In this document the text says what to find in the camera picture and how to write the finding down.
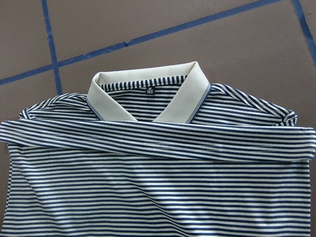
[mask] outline brown background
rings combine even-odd
[[[234,9],[254,0],[48,0],[57,61]],[[316,0],[300,0],[316,39]],[[0,0],[0,121],[57,95],[40,0]],[[198,61],[211,83],[224,83],[294,110],[298,126],[316,128],[316,67],[291,0],[59,67],[63,93],[88,91],[100,71]],[[14,80],[35,70],[33,76]],[[8,180],[0,143],[0,223]],[[316,236],[316,160],[311,162],[312,237]]]

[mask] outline shirt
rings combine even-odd
[[[315,131],[197,66],[98,73],[3,122],[1,236],[309,236]]]

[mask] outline size tag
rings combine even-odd
[[[155,86],[146,86],[145,95],[154,95],[155,94]]]

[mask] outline collar with blue stripe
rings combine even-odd
[[[87,102],[100,120],[137,121],[133,115],[99,85],[179,75],[187,75],[187,77],[171,102],[154,121],[190,123],[210,90],[210,83],[199,67],[198,62],[116,72],[99,72],[92,79]]]

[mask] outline striped shirt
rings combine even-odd
[[[309,237],[316,133],[296,119],[196,62],[99,73],[1,124],[1,236]]]

